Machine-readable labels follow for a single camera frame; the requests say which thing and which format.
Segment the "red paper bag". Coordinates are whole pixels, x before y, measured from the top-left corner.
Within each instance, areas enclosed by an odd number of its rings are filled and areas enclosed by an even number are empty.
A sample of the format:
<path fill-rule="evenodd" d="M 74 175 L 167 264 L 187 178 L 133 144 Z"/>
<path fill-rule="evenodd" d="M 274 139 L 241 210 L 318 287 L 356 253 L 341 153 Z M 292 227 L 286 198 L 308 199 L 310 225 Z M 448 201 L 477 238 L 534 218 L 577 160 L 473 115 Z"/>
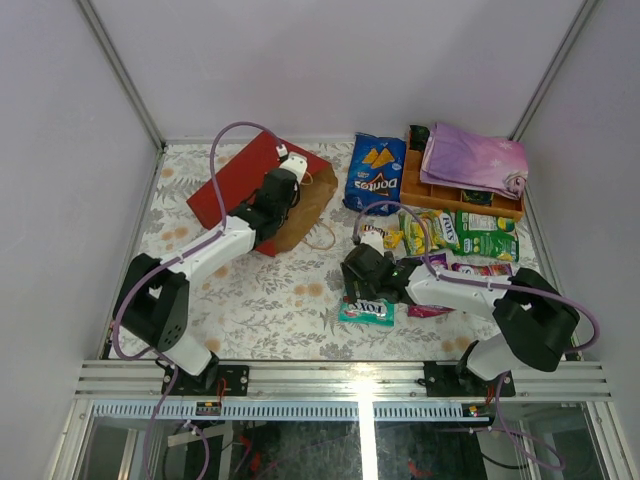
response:
<path fill-rule="evenodd" d="M 338 180 L 328 161 L 287 141 L 283 145 L 290 154 L 306 158 L 310 183 L 296 187 L 290 174 L 276 171 L 281 166 L 276 140 L 261 133 L 217 170 L 221 199 L 211 182 L 188 198 L 187 205 L 205 229 L 221 222 L 223 203 L 228 215 L 238 214 L 256 229 L 258 252 L 274 257 L 301 242 L 334 196 Z"/>

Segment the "small yellow snack packet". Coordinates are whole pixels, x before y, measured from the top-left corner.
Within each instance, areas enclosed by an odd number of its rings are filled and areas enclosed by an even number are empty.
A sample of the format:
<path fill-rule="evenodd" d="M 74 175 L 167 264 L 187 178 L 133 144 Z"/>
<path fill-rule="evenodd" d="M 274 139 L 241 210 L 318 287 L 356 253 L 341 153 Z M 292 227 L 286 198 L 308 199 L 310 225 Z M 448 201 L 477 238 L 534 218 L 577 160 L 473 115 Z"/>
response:
<path fill-rule="evenodd" d="M 381 238 L 385 249 L 395 249 L 404 238 L 400 229 L 378 227 L 372 224 L 364 224 L 360 227 L 362 233 L 376 232 Z"/>

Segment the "teal Fox's candy bag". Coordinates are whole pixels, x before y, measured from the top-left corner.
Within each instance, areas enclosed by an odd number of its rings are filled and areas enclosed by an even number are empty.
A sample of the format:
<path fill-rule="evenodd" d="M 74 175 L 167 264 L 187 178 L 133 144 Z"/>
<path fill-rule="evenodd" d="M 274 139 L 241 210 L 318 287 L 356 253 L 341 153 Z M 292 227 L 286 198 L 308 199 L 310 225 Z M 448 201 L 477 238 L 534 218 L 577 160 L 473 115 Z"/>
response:
<path fill-rule="evenodd" d="M 343 302 L 339 312 L 339 321 L 393 327 L 395 324 L 395 309 L 393 305 L 386 301 L 359 299 L 353 303 Z"/>

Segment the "green Fox's candy bag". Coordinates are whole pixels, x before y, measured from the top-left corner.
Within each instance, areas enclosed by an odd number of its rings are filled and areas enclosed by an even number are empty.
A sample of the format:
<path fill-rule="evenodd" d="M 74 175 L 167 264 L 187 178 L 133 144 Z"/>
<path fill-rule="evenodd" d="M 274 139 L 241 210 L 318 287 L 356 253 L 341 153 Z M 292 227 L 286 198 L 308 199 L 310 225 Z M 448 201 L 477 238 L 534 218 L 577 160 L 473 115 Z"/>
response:
<path fill-rule="evenodd" d="M 447 209 L 425 209 L 419 211 L 417 216 L 418 220 L 406 211 L 398 214 L 408 256 L 421 256 L 425 252 L 459 248 L 454 213 Z"/>

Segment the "blue Doritos chip bag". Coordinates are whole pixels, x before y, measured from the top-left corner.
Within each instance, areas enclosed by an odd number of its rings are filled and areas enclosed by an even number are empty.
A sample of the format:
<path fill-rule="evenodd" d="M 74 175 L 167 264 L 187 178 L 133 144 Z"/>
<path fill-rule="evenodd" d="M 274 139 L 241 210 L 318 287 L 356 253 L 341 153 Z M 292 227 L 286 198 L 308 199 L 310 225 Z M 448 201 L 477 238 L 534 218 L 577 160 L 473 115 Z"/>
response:
<path fill-rule="evenodd" d="M 357 133 L 345 184 L 343 204 L 361 212 L 380 201 L 400 201 L 406 142 Z"/>

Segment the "green snack bag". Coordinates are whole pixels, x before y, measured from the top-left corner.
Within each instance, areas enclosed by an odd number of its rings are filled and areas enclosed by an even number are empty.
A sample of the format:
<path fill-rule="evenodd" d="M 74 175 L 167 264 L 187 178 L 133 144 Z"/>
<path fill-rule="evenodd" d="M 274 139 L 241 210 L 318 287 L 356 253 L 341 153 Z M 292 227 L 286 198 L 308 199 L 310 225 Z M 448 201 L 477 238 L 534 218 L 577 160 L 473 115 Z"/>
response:
<path fill-rule="evenodd" d="M 459 240 L 458 255 L 519 261 L 519 238 L 513 219 L 459 211 L 455 227 Z"/>

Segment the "purple Fox's candy bag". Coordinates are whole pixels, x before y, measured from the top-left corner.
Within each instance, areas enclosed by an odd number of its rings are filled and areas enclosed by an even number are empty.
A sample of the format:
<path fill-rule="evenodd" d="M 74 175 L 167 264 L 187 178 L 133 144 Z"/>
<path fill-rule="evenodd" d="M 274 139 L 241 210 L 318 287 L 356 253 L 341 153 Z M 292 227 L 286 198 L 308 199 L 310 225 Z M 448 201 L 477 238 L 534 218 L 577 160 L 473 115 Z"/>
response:
<path fill-rule="evenodd" d="M 489 265 L 474 265 L 465 263 L 453 263 L 450 269 L 455 272 L 478 276 L 512 276 L 513 270 L 510 264 L 495 263 Z"/>

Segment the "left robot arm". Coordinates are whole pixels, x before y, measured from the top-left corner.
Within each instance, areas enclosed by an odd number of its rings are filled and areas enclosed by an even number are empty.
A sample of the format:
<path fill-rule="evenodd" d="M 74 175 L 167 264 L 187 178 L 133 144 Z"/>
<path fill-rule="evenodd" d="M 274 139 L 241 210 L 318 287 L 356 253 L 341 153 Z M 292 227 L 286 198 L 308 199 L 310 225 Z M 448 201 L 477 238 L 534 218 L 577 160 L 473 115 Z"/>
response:
<path fill-rule="evenodd" d="M 184 372 L 197 394 L 212 392 L 219 381 L 215 355 L 189 326 L 192 290 L 214 271 L 270 240 L 300 200 L 306 168 L 292 160 L 265 174 L 248 199 L 224 214 L 221 222 L 173 254 L 136 256 L 129 264 L 114 309 L 112 345 L 121 359 L 122 328 Z"/>

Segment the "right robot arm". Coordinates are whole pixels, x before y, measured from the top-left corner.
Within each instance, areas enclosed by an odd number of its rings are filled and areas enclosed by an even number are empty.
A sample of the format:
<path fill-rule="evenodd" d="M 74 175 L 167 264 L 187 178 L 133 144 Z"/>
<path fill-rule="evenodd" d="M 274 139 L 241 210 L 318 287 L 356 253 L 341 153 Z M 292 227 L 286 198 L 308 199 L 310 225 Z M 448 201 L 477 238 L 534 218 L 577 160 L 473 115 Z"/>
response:
<path fill-rule="evenodd" d="M 470 344 L 456 369 L 457 385 L 467 394 L 482 392 L 491 380 L 519 367 L 555 371 L 580 319 L 574 306 L 528 268 L 501 282 L 437 269 L 417 258 L 395 261 L 362 242 L 341 270 L 350 302 L 437 305 L 494 320 L 499 333 Z"/>

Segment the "floral table mat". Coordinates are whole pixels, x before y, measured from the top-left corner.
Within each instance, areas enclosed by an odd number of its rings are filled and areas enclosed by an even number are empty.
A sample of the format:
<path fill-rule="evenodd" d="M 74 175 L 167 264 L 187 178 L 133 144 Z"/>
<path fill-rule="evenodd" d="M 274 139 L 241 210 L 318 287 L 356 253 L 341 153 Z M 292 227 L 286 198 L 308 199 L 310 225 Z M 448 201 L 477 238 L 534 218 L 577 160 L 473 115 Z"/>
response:
<path fill-rule="evenodd" d="M 462 311 L 407 316 L 393 327 L 339 321 L 340 262 L 353 248 L 357 213 L 342 203 L 354 140 L 300 146 L 328 160 L 338 188 L 306 236 L 271 258 L 253 252 L 210 274 L 192 290 L 189 326 L 222 360 L 457 360 L 475 340 L 498 333 L 493 320 Z M 170 145 L 163 155 L 139 253 L 173 254 L 204 229 L 186 200 L 209 179 L 210 146 Z"/>

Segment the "dark green tray packet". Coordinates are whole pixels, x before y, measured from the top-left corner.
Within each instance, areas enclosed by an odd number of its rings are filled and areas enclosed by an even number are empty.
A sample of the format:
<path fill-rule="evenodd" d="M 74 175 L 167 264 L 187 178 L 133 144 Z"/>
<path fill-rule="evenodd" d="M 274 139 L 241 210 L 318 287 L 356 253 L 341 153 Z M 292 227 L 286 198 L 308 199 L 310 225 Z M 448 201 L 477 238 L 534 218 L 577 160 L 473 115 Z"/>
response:
<path fill-rule="evenodd" d="M 461 192 L 462 201 L 472 205 L 491 206 L 494 193 L 488 191 L 468 190 Z"/>

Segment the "purple folded cloth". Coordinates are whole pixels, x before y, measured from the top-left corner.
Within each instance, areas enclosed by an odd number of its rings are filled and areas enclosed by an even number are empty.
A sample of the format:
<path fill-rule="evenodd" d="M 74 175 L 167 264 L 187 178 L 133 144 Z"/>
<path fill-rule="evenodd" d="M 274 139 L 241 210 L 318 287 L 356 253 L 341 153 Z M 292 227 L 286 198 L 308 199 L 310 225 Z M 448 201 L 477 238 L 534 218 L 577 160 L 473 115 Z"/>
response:
<path fill-rule="evenodd" d="M 426 184 L 488 191 L 518 200 L 528 173 L 521 143 L 439 122 L 430 130 L 419 178 Z"/>

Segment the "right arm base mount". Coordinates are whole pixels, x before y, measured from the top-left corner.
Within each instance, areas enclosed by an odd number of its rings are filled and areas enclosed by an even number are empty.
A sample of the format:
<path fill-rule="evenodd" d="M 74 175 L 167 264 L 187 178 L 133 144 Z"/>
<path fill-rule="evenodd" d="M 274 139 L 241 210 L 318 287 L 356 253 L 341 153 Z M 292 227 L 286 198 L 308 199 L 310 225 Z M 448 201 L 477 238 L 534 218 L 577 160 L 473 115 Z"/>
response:
<path fill-rule="evenodd" d="M 423 375 L 415 383 L 430 398 L 486 398 L 497 392 L 499 377 L 483 380 L 461 364 L 425 361 Z"/>

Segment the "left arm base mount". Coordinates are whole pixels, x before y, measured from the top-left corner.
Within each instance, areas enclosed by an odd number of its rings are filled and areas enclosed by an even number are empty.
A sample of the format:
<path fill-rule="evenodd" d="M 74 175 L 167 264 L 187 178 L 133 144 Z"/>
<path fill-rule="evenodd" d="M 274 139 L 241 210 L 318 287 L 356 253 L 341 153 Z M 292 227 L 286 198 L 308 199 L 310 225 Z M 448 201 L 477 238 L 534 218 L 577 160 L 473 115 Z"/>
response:
<path fill-rule="evenodd" d="M 191 376 L 182 369 L 173 387 L 169 389 L 173 372 L 170 367 L 164 369 L 165 377 L 162 393 L 169 392 L 173 396 L 204 397 L 244 397 L 248 393 L 250 367 L 248 365 L 217 364 L 206 367 L 198 376 Z"/>

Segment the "aluminium front rail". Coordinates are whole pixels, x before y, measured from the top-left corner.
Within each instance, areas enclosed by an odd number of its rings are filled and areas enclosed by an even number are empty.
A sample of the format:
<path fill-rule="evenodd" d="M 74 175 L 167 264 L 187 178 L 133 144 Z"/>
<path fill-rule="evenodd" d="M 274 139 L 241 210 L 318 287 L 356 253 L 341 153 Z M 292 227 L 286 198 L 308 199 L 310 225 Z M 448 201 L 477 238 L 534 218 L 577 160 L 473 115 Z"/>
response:
<path fill-rule="evenodd" d="M 371 410 L 377 419 L 449 421 L 464 408 L 492 406 L 494 390 L 447 394 L 421 362 L 245 362 L 225 392 L 162 392 L 169 373 L 152 361 L 87 361 L 74 398 L 94 414 L 160 419 L 354 420 Z"/>

